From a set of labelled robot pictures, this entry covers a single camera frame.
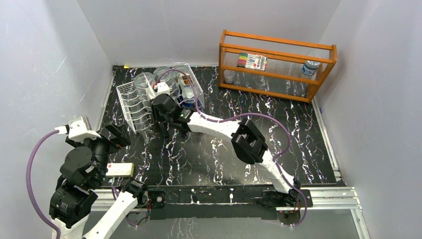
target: wooden rack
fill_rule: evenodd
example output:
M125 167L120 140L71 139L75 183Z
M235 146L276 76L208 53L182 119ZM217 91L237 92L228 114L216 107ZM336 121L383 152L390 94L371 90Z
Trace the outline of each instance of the wooden rack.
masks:
M241 52L266 56L266 71L238 67ZM301 72L307 60L321 63L313 76ZM336 62L336 45L224 30L219 46L218 86L310 103ZM224 70L236 72L237 83L226 84Z

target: wooden shelf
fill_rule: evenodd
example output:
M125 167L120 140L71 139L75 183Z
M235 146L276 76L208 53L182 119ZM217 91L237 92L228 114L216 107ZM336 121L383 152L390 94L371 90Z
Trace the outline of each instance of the wooden shelf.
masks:
M237 67L237 60L241 52L267 57L266 71ZM306 76L302 73L302 66L307 60L321 63L313 76ZM224 30L219 45L218 86L310 103L336 62L335 45L322 45ZM262 76L261 82L252 87L225 84L223 82L224 70L238 72L242 74L242 77L245 74L260 75ZM268 86L263 90L262 84L265 83ZM295 86L299 84L298 88L304 92L296 90L289 92L288 89L280 89L283 85L289 88L292 83Z

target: black tabletop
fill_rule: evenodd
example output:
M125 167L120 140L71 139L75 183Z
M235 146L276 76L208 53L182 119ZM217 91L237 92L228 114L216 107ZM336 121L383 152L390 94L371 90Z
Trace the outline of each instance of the black tabletop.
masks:
M103 122L124 122L116 86L132 81L141 72L155 68L114 68L113 85ZM217 87L217 67L192 67L205 95L205 113L226 119L246 112L270 115L290 132L292 147L277 161L301 183L335 183L327 150L311 104ZM287 145L283 130L267 119L252 117L266 138L269 150L280 152ZM266 184L253 165L240 161L231 143L210 135L183 136L169 128L169 139L158 128L150 142L129 130L132 145L110 157L111 162L133 162L136 179L147 185ZM121 179L110 179L117 185Z

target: gray wall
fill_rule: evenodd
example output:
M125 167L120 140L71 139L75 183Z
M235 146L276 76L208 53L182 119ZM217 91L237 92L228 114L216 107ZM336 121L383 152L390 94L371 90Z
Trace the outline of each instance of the gray wall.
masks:
M92 124L111 81L111 64L76 0L0 1L1 238L50 238L25 187L36 142L74 116ZM32 170L38 203L48 213L60 165L71 149L53 136Z
M338 62L318 101L372 238L421 238L421 7L343 0L321 40Z
M223 29L318 42L340 0L78 0L114 65L218 64Z

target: black marble table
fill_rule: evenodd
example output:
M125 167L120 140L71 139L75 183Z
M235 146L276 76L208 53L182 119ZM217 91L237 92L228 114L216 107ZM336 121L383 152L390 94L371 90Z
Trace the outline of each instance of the black marble table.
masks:
M141 72L155 68L114 68L114 80L103 122L124 122L116 86L132 81ZM217 87L217 67L193 67L205 95L205 113L226 119L246 112L270 115L288 129L292 147L277 161L301 183L336 183L328 153L312 105ZM272 121L253 117L272 153L286 147L283 130ZM150 143L129 130L132 145L110 157L111 162L133 162L136 179L147 185L267 184L253 165L237 159L231 143L201 133L183 136L169 129L169 139L158 128ZM121 178L109 179L118 185Z

